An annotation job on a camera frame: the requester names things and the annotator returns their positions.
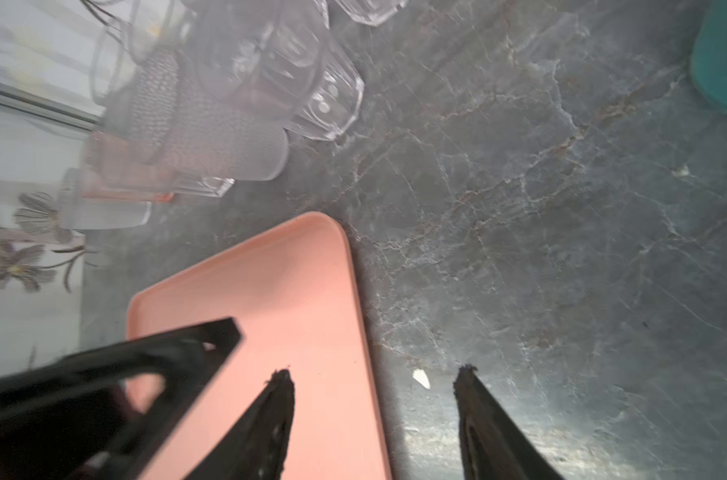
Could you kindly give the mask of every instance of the small debris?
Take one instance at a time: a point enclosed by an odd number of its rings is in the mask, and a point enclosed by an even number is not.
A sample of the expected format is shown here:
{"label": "small debris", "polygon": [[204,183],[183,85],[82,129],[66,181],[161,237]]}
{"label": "small debris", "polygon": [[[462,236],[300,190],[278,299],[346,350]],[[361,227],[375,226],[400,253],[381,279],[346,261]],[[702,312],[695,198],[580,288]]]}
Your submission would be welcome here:
{"label": "small debris", "polygon": [[412,374],[412,378],[417,381],[417,383],[426,389],[430,389],[430,379],[427,378],[427,374],[425,373],[425,370],[417,369],[414,370],[414,373]]}
{"label": "small debris", "polygon": [[684,165],[683,167],[673,170],[673,177],[683,178],[688,177],[689,175],[691,175],[691,172],[689,171],[688,165]]}

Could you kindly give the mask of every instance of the metal strip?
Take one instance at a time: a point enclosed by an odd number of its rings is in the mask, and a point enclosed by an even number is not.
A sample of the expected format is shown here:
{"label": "metal strip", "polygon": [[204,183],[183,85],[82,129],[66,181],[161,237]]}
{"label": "metal strip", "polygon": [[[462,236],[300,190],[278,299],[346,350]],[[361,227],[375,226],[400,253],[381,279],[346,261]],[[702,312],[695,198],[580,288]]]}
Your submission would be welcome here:
{"label": "metal strip", "polygon": [[57,101],[29,94],[2,83],[0,83],[0,105],[87,131],[91,131],[97,120],[99,120],[96,115],[88,114]]}

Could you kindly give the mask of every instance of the countertop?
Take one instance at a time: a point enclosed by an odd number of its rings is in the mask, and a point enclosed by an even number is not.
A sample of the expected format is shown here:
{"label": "countertop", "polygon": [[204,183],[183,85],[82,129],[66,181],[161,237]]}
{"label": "countertop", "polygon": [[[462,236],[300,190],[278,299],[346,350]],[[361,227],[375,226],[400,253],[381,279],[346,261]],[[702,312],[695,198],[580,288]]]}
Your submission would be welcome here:
{"label": "countertop", "polygon": [[330,5],[360,119],[292,138],[276,180],[92,236],[83,347],[319,210],[352,245],[397,480],[462,477],[464,363],[566,478],[727,478],[727,115],[687,76],[708,5],[411,0],[378,28]]}

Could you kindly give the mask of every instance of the white chip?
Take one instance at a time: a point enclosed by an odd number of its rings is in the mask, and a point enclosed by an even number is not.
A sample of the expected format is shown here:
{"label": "white chip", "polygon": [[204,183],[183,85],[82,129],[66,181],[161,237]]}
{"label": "white chip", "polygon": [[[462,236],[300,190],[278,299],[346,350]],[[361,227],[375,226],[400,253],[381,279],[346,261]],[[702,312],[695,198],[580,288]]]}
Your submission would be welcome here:
{"label": "white chip", "polygon": [[430,379],[427,378],[427,373],[425,373],[425,370],[417,369],[414,370],[414,373],[412,373],[412,378],[417,381],[417,383],[426,389],[430,389]]}

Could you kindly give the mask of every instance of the pink tray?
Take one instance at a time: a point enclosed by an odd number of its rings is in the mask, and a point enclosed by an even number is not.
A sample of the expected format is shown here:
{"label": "pink tray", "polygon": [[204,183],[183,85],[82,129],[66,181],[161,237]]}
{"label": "pink tray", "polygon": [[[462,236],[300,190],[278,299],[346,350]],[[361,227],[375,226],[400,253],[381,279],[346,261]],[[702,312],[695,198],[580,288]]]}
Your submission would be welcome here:
{"label": "pink tray", "polygon": [[[243,340],[166,440],[142,480],[187,475],[275,371],[296,408],[282,480],[389,480],[377,393],[347,237],[311,212],[138,293],[128,338],[233,316]],[[138,404],[152,382],[129,383]]]}

